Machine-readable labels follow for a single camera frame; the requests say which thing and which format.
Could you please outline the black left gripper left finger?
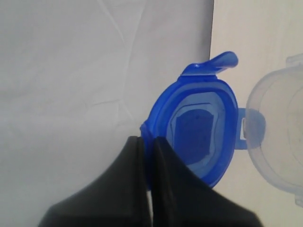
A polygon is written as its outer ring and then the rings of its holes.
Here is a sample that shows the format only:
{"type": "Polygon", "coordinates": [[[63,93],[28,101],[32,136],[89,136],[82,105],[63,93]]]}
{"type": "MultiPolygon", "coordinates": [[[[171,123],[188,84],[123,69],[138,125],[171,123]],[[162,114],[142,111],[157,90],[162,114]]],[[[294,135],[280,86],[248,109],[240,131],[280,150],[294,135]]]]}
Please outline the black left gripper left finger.
{"type": "Polygon", "coordinates": [[[144,142],[131,136],[94,182],[51,206],[41,227],[150,227],[144,142]]]}

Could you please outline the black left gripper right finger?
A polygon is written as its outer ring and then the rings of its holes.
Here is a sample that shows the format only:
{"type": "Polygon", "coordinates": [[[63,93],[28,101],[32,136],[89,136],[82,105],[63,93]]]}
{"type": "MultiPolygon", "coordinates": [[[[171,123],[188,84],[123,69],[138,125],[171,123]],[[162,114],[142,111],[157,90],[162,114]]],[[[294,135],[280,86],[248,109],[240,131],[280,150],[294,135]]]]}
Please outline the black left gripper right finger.
{"type": "Polygon", "coordinates": [[[196,177],[164,137],[152,153],[155,227],[261,227],[257,215],[228,200],[196,177]]]}

